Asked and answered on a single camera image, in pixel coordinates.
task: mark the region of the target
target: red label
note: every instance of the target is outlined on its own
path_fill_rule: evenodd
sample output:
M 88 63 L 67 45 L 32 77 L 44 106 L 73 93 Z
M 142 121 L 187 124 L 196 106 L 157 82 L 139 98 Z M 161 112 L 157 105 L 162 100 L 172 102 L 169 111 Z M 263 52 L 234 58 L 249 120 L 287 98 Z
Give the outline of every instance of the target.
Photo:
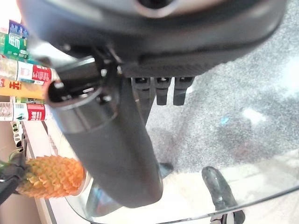
M 52 79 L 52 73 L 51 69 L 43 67 L 41 65 L 33 65 L 33 73 L 32 73 L 32 79 L 38 80 L 38 81 L 51 81 Z
M 4 81 L 5 81 L 5 79 L 3 79 L 3 78 L 0 79 L 0 87 L 4 87 Z
M 10 89 L 14 89 L 14 90 L 21 90 L 22 89 L 22 84 L 20 82 L 14 82 L 14 81 L 11 81 L 9 82 L 9 88 Z
M 45 120 L 46 110 L 42 104 L 27 104 L 28 120 Z

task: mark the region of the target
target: bottle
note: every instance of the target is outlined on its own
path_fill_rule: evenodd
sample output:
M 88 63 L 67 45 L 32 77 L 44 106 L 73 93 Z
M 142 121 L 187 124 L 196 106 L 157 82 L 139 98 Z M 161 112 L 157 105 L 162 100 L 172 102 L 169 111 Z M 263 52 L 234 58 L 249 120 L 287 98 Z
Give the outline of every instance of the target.
M 0 102 L 0 121 L 52 119 L 48 105 Z
M 44 99 L 42 85 L 0 78 L 0 95 Z
M 54 69 L 1 57 L 0 77 L 38 85 L 59 79 Z

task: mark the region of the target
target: speckled gray floor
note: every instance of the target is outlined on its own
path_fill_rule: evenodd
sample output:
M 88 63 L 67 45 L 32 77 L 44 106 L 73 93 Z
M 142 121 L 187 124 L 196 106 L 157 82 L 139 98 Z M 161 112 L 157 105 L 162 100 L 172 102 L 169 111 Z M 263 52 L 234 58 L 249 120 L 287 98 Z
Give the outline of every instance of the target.
M 154 103 L 147 123 L 159 161 L 180 171 L 255 163 L 299 147 L 299 1 L 251 54 L 196 77 L 185 105 Z

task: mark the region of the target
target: orange pineapple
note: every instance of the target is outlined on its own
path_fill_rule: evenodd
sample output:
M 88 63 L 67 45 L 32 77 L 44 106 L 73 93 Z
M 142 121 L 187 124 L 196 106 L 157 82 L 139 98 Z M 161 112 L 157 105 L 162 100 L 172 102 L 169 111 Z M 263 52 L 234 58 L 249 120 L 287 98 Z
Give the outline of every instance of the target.
M 25 179 L 17 191 L 35 198 L 64 197 L 75 194 L 84 178 L 79 161 L 61 156 L 37 157 L 26 161 Z

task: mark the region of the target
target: product packaging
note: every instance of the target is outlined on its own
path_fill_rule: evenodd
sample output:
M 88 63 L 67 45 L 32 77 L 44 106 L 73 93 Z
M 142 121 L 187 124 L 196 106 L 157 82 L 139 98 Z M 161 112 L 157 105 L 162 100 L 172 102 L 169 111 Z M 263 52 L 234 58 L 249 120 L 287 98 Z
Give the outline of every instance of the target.
M 0 102 L 0 121 L 47 120 L 52 114 L 48 105 Z
M 10 102 L 24 104 L 45 104 L 43 99 L 26 98 L 26 97 L 10 97 Z
M 0 54 L 8 55 L 14 59 L 28 59 L 27 39 L 14 34 L 0 33 Z
M 44 87 L 0 77 L 0 95 L 44 99 Z
M 28 30 L 22 24 L 15 22 L 13 20 L 9 20 L 8 33 L 23 39 L 28 39 L 29 37 Z
M 0 77 L 38 85 L 44 85 L 45 82 L 59 79 L 54 69 L 1 57 Z

